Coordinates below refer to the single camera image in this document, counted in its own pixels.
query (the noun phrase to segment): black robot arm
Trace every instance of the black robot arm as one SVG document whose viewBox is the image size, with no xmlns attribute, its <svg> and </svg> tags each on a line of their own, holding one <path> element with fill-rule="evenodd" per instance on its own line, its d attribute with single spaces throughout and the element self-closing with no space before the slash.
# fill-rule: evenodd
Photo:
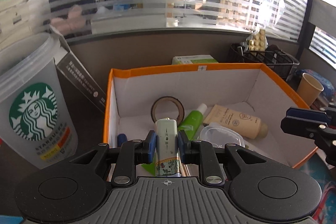
<svg viewBox="0 0 336 224">
<path fill-rule="evenodd" d="M 315 140 L 327 155 L 325 161 L 336 166 L 336 105 L 320 110 L 291 107 L 281 121 L 284 133 Z"/>
</svg>

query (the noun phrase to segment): mesh basket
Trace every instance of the mesh basket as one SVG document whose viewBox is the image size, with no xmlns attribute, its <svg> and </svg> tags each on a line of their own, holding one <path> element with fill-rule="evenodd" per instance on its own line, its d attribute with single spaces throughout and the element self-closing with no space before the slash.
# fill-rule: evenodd
<svg viewBox="0 0 336 224">
<path fill-rule="evenodd" d="M 237 47 L 240 44 L 231 44 L 227 57 L 228 63 L 264 63 L 283 80 L 287 79 L 292 67 L 293 60 L 282 51 L 246 51 L 241 56 Z"/>
</svg>

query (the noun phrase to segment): paper cup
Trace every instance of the paper cup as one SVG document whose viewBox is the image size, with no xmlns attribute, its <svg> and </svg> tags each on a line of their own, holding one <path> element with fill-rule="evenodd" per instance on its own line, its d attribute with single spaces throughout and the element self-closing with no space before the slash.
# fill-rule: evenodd
<svg viewBox="0 0 336 224">
<path fill-rule="evenodd" d="M 304 72 L 297 93 L 307 105 L 311 106 L 323 89 L 317 79 Z"/>
<path fill-rule="evenodd" d="M 41 33 L 0 51 L 0 138 L 38 168 L 73 155 L 78 143 L 53 58 L 59 48 Z"/>
</svg>

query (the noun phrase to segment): green and white box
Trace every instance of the green and white box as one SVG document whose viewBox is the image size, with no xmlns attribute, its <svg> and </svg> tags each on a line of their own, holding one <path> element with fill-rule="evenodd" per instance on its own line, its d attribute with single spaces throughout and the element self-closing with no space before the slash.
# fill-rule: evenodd
<svg viewBox="0 0 336 224">
<path fill-rule="evenodd" d="M 218 63 L 218 62 L 209 54 L 175 56 L 172 61 L 172 65 L 201 64 L 201 63 Z"/>
</svg>

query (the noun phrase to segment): siren logo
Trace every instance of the siren logo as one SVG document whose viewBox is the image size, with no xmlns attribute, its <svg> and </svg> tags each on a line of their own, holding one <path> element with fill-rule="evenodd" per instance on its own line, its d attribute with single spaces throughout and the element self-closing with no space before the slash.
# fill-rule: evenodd
<svg viewBox="0 0 336 224">
<path fill-rule="evenodd" d="M 57 102 L 52 88 L 36 83 L 21 92 L 9 111 L 9 123 L 20 137 L 40 141 L 50 135 L 57 121 Z"/>
</svg>

